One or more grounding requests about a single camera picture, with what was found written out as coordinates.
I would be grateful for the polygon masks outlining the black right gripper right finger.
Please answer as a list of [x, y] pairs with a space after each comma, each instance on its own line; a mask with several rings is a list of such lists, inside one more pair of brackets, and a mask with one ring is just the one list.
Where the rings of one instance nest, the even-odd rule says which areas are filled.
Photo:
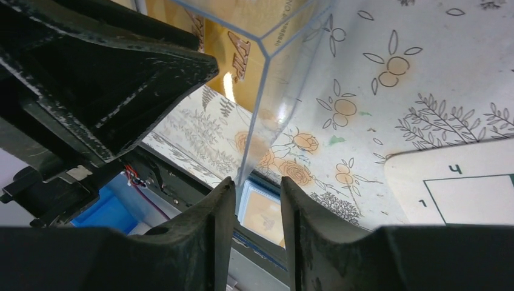
[[291, 290], [512, 290], [513, 227], [385, 226], [372, 232], [281, 180]]

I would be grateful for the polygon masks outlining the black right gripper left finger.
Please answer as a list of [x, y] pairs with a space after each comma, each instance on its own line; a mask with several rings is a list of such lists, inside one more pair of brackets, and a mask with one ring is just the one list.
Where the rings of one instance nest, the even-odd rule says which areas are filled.
[[2, 290], [224, 290], [235, 183], [143, 235], [105, 227], [1, 229]]

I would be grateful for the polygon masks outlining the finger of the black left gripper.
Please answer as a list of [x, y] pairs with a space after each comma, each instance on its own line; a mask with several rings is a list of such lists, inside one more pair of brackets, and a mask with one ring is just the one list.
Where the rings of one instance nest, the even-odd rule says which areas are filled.
[[124, 155], [218, 72], [198, 37], [113, 1], [1, 2], [1, 116], [64, 162]]

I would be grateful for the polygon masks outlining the clear box with orange cards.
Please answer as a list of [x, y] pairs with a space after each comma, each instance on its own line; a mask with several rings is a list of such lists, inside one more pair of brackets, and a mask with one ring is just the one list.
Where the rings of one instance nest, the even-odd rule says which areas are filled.
[[193, 33], [219, 73], [145, 143], [213, 186], [242, 184], [300, 103], [330, 1], [122, 1]]

